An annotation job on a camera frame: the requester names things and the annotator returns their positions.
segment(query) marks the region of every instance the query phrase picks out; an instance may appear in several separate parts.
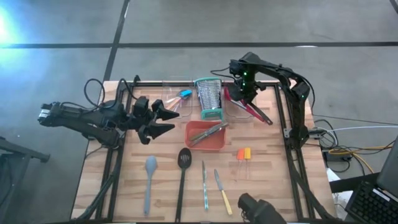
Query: box grater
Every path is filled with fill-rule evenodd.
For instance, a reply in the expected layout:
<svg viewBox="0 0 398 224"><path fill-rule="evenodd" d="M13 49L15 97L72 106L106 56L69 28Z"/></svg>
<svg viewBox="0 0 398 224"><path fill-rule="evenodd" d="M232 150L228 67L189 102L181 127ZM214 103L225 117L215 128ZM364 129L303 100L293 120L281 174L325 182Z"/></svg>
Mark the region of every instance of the box grater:
<svg viewBox="0 0 398 224"><path fill-rule="evenodd" d="M216 77L199 78L194 81L201 106L202 119L223 120L221 108L221 79Z"/></svg>

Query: knife with yellow handle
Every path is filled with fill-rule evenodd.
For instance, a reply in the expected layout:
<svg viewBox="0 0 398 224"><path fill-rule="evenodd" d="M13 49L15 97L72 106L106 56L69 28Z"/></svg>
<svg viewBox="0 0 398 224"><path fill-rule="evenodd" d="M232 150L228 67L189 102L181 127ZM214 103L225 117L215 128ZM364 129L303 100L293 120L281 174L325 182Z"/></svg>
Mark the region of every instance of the knife with yellow handle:
<svg viewBox="0 0 398 224"><path fill-rule="evenodd" d="M224 198L224 203L225 203L225 207L226 207L226 211L228 212L228 215L232 215L232 208L229 205L229 201L228 198L226 197L226 194L224 192L224 188L223 188L223 184L220 181L220 177L218 176L218 172L216 169L214 169L214 176L216 177L216 181L217 181L217 185L218 185L218 189L221 191L221 193L223 194L223 198Z"/></svg>

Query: gray floor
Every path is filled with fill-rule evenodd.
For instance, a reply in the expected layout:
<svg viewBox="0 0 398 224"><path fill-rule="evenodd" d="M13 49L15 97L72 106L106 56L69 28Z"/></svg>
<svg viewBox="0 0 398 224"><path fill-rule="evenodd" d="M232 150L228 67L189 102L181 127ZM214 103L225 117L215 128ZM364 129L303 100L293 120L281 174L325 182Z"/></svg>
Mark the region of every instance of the gray floor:
<svg viewBox="0 0 398 224"><path fill-rule="evenodd" d="M0 44L112 43L122 4L2 1ZM121 36L123 43L318 41L398 41L398 14L387 0L132 0ZM68 220L87 140L65 128L40 126L37 116L42 103L88 105L83 85L89 78L102 80L110 51L0 49L0 136L51 153L48 163L29 165L9 223ZM119 49L111 80L136 74L143 80L191 80L227 67L229 59L247 51L307 77L317 94L315 114L398 124L398 47ZM89 92L96 100L99 88ZM335 128L385 125L327 120ZM385 145L397 134L397 129L337 132L341 144L358 147ZM364 158L379 171L387 153ZM346 164L329 165L343 169ZM355 161L339 174L358 175Z"/></svg>

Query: red tongs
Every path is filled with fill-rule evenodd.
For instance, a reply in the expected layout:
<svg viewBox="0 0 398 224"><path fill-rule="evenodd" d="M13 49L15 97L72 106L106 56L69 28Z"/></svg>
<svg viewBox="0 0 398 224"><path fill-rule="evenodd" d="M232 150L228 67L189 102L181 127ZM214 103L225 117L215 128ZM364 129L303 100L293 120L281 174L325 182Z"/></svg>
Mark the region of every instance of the red tongs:
<svg viewBox="0 0 398 224"><path fill-rule="evenodd" d="M224 88L224 96L225 99L230 101L231 103L235 104L236 106L246 110L249 114L255 116L257 119L259 119L261 122L266 122L269 125L274 124L269 117L264 114L257 106L254 104L252 105L247 105L244 104L243 100L241 101L234 101L232 100L231 96L229 95L228 88Z"/></svg>

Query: table knife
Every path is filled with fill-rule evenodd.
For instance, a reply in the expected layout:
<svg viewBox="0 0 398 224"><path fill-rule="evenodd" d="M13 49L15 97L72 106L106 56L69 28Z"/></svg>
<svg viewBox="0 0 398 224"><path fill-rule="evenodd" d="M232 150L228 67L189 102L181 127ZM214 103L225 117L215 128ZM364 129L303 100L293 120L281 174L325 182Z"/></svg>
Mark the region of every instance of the table knife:
<svg viewBox="0 0 398 224"><path fill-rule="evenodd" d="M207 200L207 190L206 190L206 168L205 168L205 162L201 161L201 170L203 173L203 194L205 196L205 210L207 211L209 209L209 203Z"/></svg>
<svg viewBox="0 0 398 224"><path fill-rule="evenodd" d="M214 176L216 177L216 181L217 181L217 185L218 185L218 189L221 191L221 193L223 194L223 198L224 198L224 203L225 203L225 207L226 207L226 211L228 212L228 215L232 215L232 208L229 205L229 201L228 198L226 198L226 194L224 192L224 188L223 188L223 184L220 181L220 177L218 176L218 172L216 169L214 169Z"/></svg>
<svg viewBox="0 0 398 224"><path fill-rule="evenodd" d="M191 146L194 146L194 145L198 144L200 141L202 141L205 138L207 138L208 136L211 136L212 134L217 133L218 131L221 131L223 128L227 127L228 125L229 124L227 122L221 123L221 124L217 124L216 126L206 130L202 135L195 136L194 138L192 138L194 140L191 140L191 141L193 141L191 143Z"/></svg>

